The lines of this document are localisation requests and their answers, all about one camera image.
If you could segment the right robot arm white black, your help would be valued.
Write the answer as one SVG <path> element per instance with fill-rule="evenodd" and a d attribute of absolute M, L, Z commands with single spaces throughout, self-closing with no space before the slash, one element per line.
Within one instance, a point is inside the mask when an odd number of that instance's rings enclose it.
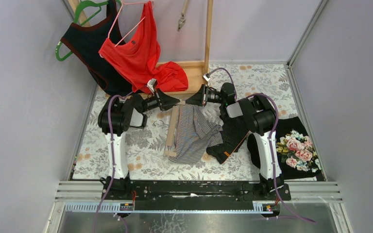
<path fill-rule="evenodd" d="M 275 144 L 278 117 L 267 96 L 257 94 L 238 100 L 232 83 L 224 83 L 219 91 L 203 84 L 196 94 L 186 100 L 187 104 L 198 106 L 209 102 L 220 104 L 223 127 L 220 132 L 222 143 L 208 147 L 206 152 L 223 163 L 247 139 L 248 144 L 255 144 L 258 158 L 253 164 L 260 169 L 261 181 L 281 182 L 283 175 Z"/>

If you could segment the grey striped underwear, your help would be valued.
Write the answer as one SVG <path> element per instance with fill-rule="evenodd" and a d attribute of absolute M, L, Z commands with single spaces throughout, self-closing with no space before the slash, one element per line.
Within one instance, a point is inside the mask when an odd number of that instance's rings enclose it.
<path fill-rule="evenodd" d="M 199 107 L 185 104 L 180 108 L 175 155 L 169 160 L 174 163 L 192 164 L 200 161 L 208 147 L 223 143 L 222 126 L 208 121 Z"/>

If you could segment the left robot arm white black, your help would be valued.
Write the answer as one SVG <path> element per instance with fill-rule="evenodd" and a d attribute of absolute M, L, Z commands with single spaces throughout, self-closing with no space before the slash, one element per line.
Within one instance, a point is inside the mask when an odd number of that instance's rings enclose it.
<path fill-rule="evenodd" d="M 144 129 L 148 120 L 147 111 L 156 108 L 167 111 L 180 102 L 160 89 L 147 98 L 137 93 L 126 98 L 119 95 L 109 97 L 98 115 L 98 126 L 108 144 L 109 178 L 123 180 L 129 176 L 125 143 L 129 128 Z"/>

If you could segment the wooden clip hanger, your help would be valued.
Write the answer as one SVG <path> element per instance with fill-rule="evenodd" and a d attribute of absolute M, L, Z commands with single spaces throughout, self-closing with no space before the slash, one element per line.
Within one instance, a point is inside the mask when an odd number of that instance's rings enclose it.
<path fill-rule="evenodd" d="M 181 100 L 169 110 L 157 112 L 152 115 L 153 145 L 152 148 L 161 152 L 165 157 L 175 157 L 175 138 L 181 107 L 185 101 Z"/>

